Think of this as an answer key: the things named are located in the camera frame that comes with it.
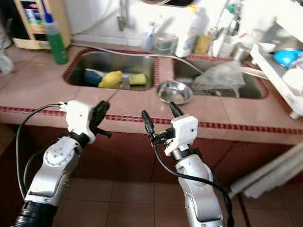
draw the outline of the sponge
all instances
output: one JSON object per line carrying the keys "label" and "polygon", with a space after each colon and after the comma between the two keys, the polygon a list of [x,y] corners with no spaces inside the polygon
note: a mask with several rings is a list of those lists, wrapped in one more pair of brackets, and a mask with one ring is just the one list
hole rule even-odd
{"label": "sponge", "polygon": [[119,88],[120,84],[115,82],[121,81],[122,72],[121,71],[113,71],[109,72],[102,81],[98,84],[100,88]]}
{"label": "sponge", "polygon": [[145,85],[146,84],[146,75],[144,73],[129,75],[129,84],[130,85]]}

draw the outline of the wire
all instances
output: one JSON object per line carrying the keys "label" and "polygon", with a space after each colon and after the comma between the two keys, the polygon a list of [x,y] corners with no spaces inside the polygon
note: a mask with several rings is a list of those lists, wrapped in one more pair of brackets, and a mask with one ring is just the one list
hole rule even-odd
{"label": "wire", "polygon": [[162,159],[162,157],[159,153],[157,140],[155,140],[153,142],[153,147],[154,147],[154,151],[155,151],[155,154],[156,154],[156,157],[157,157],[158,161],[171,174],[173,174],[177,177],[188,179],[188,180],[193,180],[193,181],[198,181],[198,182],[201,182],[201,183],[205,183],[205,184],[208,184],[208,185],[216,188],[217,190],[219,190],[221,195],[223,196],[224,203],[225,203],[225,208],[226,208],[226,211],[228,213],[227,227],[234,227],[234,219],[233,219],[233,216],[232,216],[232,201],[231,201],[229,195],[227,194],[227,192],[222,187],[220,187],[217,184],[215,184],[214,182],[208,181],[206,179],[203,179],[203,178],[200,178],[200,177],[195,177],[195,176],[189,176],[189,175],[186,175],[186,174],[177,173],[177,172],[171,170],[167,165],[165,165],[165,163],[164,163],[164,161],[163,161],[163,159]]}
{"label": "wire", "polygon": [[37,112],[41,111],[41,110],[44,110],[46,108],[49,108],[49,107],[53,107],[53,106],[56,106],[56,107],[60,107],[60,104],[49,104],[49,105],[45,105],[45,106],[42,106],[38,109],[36,109],[35,111],[33,111],[20,125],[19,125],[19,128],[18,128],[18,131],[17,131],[17,135],[16,135],[16,165],[17,165],[17,179],[18,179],[18,185],[19,185],[19,189],[21,191],[21,195],[22,195],[22,198],[25,199],[25,195],[26,195],[26,189],[25,189],[25,186],[21,180],[21,172],[20,172],[20,166],[21,166],[21,163],[20,163],[20,154],[19,154],[19,151],[20,151],[20,135],[21,135],[21,132],[22,132],[22,129],[23,129],[23,126],[26,124],[26,122],[32,117],[34,116]]}
{"label": "wire", "polygon": [[93,23],[91,26],[89,26],[88,28],[85,28],[82,31],[72,33],[72,35],[77,35],[77,34],[80,34],[80,33],[83,33],[83,32],[87,32],[92,27],[94,27],[96,24],[98,24],[101,20],[103,20],[104,16],[107,14],[107,12],[109,11],[110,7],[112,6],[112,3],[113,3],[113,0],[108,0],[108,3],[106,5],[106,9],[104,10],[103,14],[100,16],[100,18],[95,23]]}
{"label": "wire", "polygon": [[186,65],[192,67],[194,70],[196,70],[200,74],[203,73],[199,68],[197,68],[192,63],[184,60],[183,58],[179,58],[179,57],[174,56],[174,55],[160,55],[160,54],[153,54],[153,53],[123,53],[123,52],[112,51],[112,50],[108,50],[108,49],[93,46],[93,45],[76,44],[76,43],[72,43],[71,45],[72,46],[81,46],[81,47],[93,48],[93,49],[96,49],[96,50],[105,51],[105,52],[108,52],[108,53],[115,53],[115,54],[125,55],[125,56],[146,56],[146,57],[172,58],[172,59],[175,59],[175,60],[178,60],[178,61],[181,61],[181,62],[185,63]]}
{"label": "wire", "polygon": [[30,166],[32,165],[34,159],[36,157],[38,157],[39,155],[43,154],[45,152],[45,149],[42,149],[40,151],[37,151],[36,153],[34,153],[30,158],[29,160],[27,161],[27,165],[25,166],[25,169],[24,169],[24,173],[23,173],[23,184],[24,184],[24,187],[25,187],[25,190],[28,191],[29,187],[27,185],[27,175],[28,175],[28,171],[29,171],[29,168]]}

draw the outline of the kitchen counter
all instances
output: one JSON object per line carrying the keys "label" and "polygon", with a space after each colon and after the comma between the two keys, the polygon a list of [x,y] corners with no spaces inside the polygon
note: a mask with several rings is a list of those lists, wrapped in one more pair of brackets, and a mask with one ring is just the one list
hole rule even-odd
{"label": "kitchen counter", "polygon": [[[99,46],[125,51],[138,51],[130,46]],[[63,75],[82,47],[68,49],[70,62],[56,65],[49,51],[7,49],[14,61],[15,72],[0,76],[0,122],[19,124],[33,109],[59,101],[77,99],[90,105],[106,100],[114,89],[73,86]],[[159,58],[158,82],[173,80],[173,60]],[[199,120],[198,137],[251,142],[296,144],[303,140],[303,120],[293,120],[290,108],[270,82],[263,80],[268,94],[263,99],[194,96],[181,107]],[[108,131],[145,133],[141,111],[154,119],[155,130],[169,127],[173,118],[167,104],[148,91],[120,90],[110,101],[111,107],[100,127]],[[28,124],[65,128],[65,113],[57,109],[35,115]]]}

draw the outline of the black cable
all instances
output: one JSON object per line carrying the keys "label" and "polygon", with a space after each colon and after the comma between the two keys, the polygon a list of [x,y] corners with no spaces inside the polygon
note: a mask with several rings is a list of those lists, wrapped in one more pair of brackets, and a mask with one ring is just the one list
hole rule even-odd
{"label": "black cable", "polygon": [[211,182],[211,181],[208,181],[206,179],[203,179],[203,178],[200,178],[200,177],[195,177],[195,176],[189,176],[189,175],[186,175],[186,174],[181,174],[181,173],[178,173],[178,172],[175,172],[173,170],[171,170],[167,165],[165,165],[160,153],[159,153],[159,150],[158,150],[158,144],[157,144],[157,141],[154,141],[153,142],[153,147],[154,147],[154,151],[155,151],[155,154],[156,154],[156,157],[158,159],[158,161],[160,162],[160,164],[168,171],[170,172],[171,174],[177,176],[177,177],[181,177],[181,178],[185,178],[185,179],[188,179],[188,180],[192,180],[192,181],[198,181],[198,182],[201,182],[201,183],[205,183],[205,184],[208,184],[214,188],[216,188],[217,190],[219,190],[223,196],[223,199],[224,199],[224,203],[225,203],[225,208],[226,208],[226,211],[228,213],[228,220],[227,220],[227,227],[234,227],[234,219],[233,219],[233,216],[232,216],[232,201],[229,197],[229,195],[227,194],[227,192],[221,188],[220,186],[218,186],[217,184],[215,184],[214,182]]}
{"label": "black cable", "polygon": [[24,184],[24,187],[25,187],[25,190],[26,192],[28,191],[29,187],[27,185],[27,175],[28,175],[28,171],[29,171],[29,168],[30,166],[32,165],[34,159],[36,157],[38,157],[39,155],[43,154],[45,152],[45,149],[42,149],[40,151],[37,151],[36,153],[34,153],[30,158],[29,160],[27,161],[27,164],[25,166],[25,169],[24,169],[24,173],[23,173],[23,184]]}
{"label": "black cable", "polygon": [[41,110],[44,110],[46,108],[49,108],[49,107],[60,107],[60,104],[49,104],[49,105],[45,105],[45,106],[42,106],[38,109],[36,109],[35,111],[33,111],[20,125],[19,125],[19,128],[18,128],[18,131],[17,131],[17,135],[16,135],[16,164],[17,164],[17,179],[18,179],[18,185],[19,185],[19,189],[21,191],[21,195],[22,195],[22,198],[25,199],[25,196],[26,196],[26,189],[25,189],[25,186],[21,180],[21,172],[20,172],[20,155],[19,155],[19,150],[20,150],[20,134],[22,132],[22,129],[23,129],[23,126],[25,125],[25,123],[32,117],[34,116],[37,112],[41,111]]}

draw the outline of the yellow rubber glove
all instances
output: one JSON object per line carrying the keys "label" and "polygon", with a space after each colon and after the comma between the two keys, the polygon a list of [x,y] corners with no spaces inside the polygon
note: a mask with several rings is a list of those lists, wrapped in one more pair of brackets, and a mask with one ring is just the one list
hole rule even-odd
{"label": "yellow rubber glove", "polygon": [[120,83],[116,83],[114,86],[113,84],[115,82],[118,82],[121,80],[122,72],[121,71],[113,71],[109,72],[104,76],[102,81],[98,84],[98,87],[100,88],[119,88]]}

